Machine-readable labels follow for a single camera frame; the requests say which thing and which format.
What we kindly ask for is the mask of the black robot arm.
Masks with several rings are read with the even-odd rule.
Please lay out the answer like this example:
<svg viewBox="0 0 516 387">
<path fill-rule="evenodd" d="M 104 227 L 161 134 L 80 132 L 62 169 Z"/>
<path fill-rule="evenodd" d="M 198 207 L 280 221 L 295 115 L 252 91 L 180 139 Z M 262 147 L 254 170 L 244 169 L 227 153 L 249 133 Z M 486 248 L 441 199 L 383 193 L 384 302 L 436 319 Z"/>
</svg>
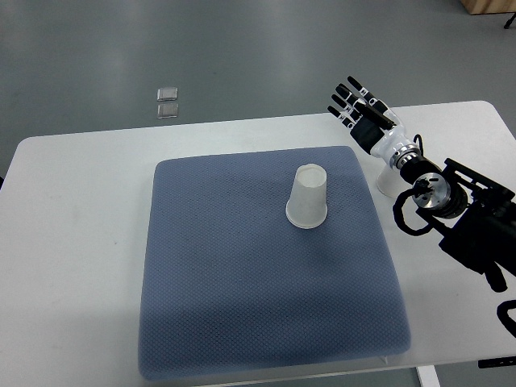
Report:
<svg viewBox="0 0 516 387">
<path fill-rule="evenodd" d="M 327 109 L 370 156 L 382 159 L 409 189 L 393 205 L 397 227 L 408 235 L 437 231 L 439 247 L 479 273 L 491 289 L 507 289 L 504 273 L 515 273 L 514 192 L 447 158 L 444 168 L 428 160 L 422 138 L 410 139 L 398 116 L 355 78 L 338 84 Z"/>
</svg>

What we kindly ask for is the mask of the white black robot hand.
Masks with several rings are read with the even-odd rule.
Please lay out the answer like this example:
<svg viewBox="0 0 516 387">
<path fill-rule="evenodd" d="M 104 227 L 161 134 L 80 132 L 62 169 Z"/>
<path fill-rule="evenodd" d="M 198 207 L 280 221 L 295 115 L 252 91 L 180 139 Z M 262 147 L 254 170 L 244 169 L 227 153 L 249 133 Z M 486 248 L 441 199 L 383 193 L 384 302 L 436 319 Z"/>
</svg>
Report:
<svg viewBox="0 0 516 387">
<path fill-rule="evenodd" d="M 398 116 L 390 108 L 383 108 L 383 102 L 354 77 L 348 76 L 347 81 L 364 100 L 339 84 L 331 99 L 341 110 L 333 106 L 328 106 L 327 110 L 351 129 L 350 134 L 357 144 L 388 166 L 403 166 L 416 158 L 417 145 L 406 136 L 406 128 Z"/>
</svg>

